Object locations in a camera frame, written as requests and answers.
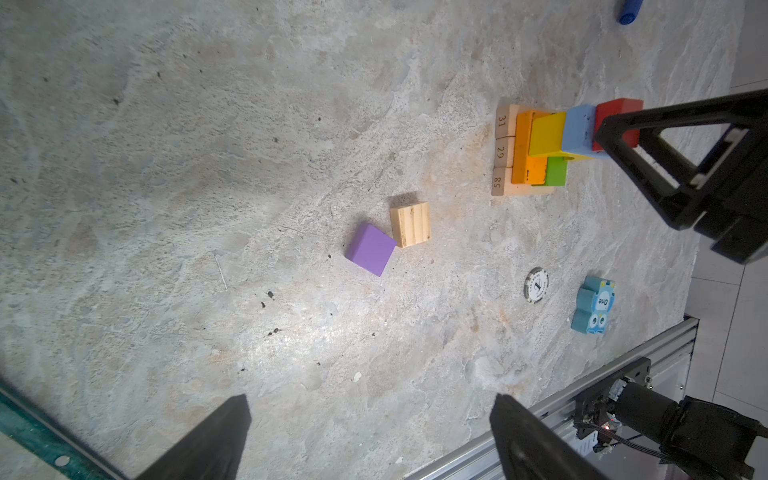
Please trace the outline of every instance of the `black cable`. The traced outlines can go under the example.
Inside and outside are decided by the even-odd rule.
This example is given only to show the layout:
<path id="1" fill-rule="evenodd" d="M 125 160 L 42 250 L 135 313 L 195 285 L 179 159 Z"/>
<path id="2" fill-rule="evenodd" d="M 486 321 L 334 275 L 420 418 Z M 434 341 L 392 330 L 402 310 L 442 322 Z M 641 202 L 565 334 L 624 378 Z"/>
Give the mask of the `black cable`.
<path id="1" fill-rule="evenodd" d="M 628 439 L 627 439 L 627 441 L 628 441 L 628 442 L 631 442 L 632 440 L 635 440 L 635 439 L 639 439 L 641 436 L 643 436 L 643 434 L 641 434 L 641 433 L 638 433 L 637 435 L 634 435 L 634 436 L 631 436 L 630 438 L 628 438 Z M 618 445 L 618 444 L 620 444 L 620 443 L 621 443 L 621 442 L 611 443 L 611 444 L 609 445 L 609 447 L 612 447 L 612 446 L 614 446 L 614 445 Z"/>
<path id="2" fill-rule="evenodd" d="M 593 429 L 593 430 L 597 430 L 599 433 L 602 433 L 602 434 L 606 435 L 608 438 L 616 440 L 619 443 L 623 443 L 627 447 L 630 447 L 630 448 L 635 449 L 635 450 L 637 450 L 639 452 L 643 452 L 645 454 L 651 455 L 651 456 L 656 457 L 656 458 L 661 458 L 662 460 L 665 460 L 667 462 L 671 462 L 671 459 L 668 456 L 666 456 L 665 454 L 663 454 L 663 453 L 661 453 L 661 452 L 659 452 L 657 450 L 649 449 L 648 447 L 643 447 L 642 445 L 638 445 L 637 443 L 630 442 L 629 440 L 625 439 L 624 437 L 621 437 L 621 436 L 613 433 L 611 430 L 603 429 L 600 426 L 595 425 L 594 423 L 574 422 L 574 427 L 576 427 L 577 429 Z"/>

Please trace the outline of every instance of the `blue marker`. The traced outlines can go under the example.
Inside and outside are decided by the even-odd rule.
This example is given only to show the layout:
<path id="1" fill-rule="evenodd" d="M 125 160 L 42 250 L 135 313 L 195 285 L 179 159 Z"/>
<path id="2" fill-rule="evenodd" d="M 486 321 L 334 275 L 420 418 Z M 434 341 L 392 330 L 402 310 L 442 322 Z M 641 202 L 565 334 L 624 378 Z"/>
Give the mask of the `blue marker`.
<path id="1" fill-rule="evenodd" d="M 621 9 L 621 17 L 619 17 L 619 23 L 622 25 L 629 25 L 637 18 L 637 14 L 640 13 L 640 7 L 643 6 L 643 0 L 626 0 L 624 2 L 624 8 Z"/>

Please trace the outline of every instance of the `blue owl toy block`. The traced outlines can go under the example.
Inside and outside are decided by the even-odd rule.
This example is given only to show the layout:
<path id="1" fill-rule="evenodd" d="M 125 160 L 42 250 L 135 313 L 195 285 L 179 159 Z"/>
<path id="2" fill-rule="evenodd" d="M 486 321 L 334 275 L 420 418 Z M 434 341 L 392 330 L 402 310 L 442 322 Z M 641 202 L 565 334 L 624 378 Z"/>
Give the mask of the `blue owl toy block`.
<path id="1" fill-rule="evenodd" d="M 611 158 L 604 151 L 592 151 L 594 141 L 594 105 L 584 104 L 569 108 L 565 113 L 565 128 L 561 150 L 569 154 L 594 158 Z"/>
<path id="2" fill-rule="evenodd" d="M 604 333 L 608 323 L 608 315 L 605 313 L 588 313 L 576 310 L 571 328 L 581 333 Z"/>
<path id="3" fill-rule="evenodd" d="M 576 312 L 571 328 L 581 333 L 604 333 L 608 313 L 616 300 L 616 282 L 588 276 L 576 294 Z"/>

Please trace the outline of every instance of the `red block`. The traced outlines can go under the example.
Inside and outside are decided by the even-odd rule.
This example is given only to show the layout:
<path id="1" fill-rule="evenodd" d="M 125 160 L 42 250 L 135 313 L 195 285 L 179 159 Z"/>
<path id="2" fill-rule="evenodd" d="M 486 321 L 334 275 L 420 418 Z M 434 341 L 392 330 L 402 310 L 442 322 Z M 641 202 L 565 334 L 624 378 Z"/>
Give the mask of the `red block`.
<path id="1" fill-rule="evenodd" d="M 603 124 L 603 120 L 611 115 L 626 114 L 630 111 L 639 111 L 643 109 L 643 101 L 636 98 L 617 98 L 616 100 L 607 101 L 604 104 L 598 105 L 598 110 L 595 113 L 594 119 L 594 132 L 598 132 L 598 128 Z M 625 131 L 621 137 L 624 139 L 627 145 L 631 148 L 637 146 L 637 142 L 640 141 L 639 130 Z M 592 151 L 603 151 L 596 141 L 592 141 Z"/>

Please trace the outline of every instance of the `green block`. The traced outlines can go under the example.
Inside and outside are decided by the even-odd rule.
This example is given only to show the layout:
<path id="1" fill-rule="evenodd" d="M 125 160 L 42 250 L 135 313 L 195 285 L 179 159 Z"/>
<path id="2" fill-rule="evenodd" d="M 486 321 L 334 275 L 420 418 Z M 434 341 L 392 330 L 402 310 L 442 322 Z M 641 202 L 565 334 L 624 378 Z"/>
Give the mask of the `green block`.
<path id="1" fill-rule="evenodd" d="M 565 157 L 547 158 L 547 177 L 544 185 L 550 187 L 562 187 L 565 185 L 565 178 L 568 175 L 568 161 Z"/>

